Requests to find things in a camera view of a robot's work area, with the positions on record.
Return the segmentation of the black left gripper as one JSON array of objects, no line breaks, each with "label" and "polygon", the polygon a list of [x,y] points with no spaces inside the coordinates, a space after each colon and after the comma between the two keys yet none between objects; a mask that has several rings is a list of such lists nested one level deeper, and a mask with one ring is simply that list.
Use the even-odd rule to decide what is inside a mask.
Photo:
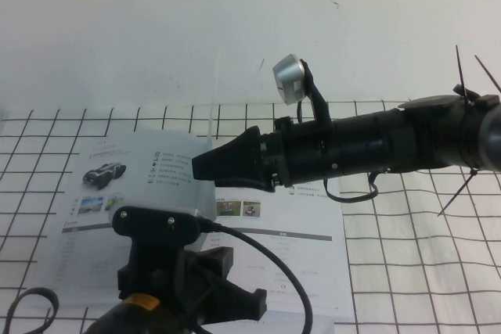
[{"label": "black left gripper", "polygon": [[193,252],[182,246],[134,240],[128,263],[117,272],[119,299],[147,311],[207,311],[206,321],[259,321],[267,311],[267,291],[246,291],[227,280],[232,247]]}]

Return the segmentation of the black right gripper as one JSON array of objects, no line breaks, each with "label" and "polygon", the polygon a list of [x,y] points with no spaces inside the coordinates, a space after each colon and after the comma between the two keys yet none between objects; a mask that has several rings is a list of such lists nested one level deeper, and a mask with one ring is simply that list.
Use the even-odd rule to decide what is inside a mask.
[{"label": "black right gripper", "polygon": [[216,149],[192,159],[193,177],[215,181],[219,188],[274,192],[277,185],[320,181],[329,177],[327,160],[334,140],[333,121],[275,120],[274,131],[262,134],[257,126]]}]

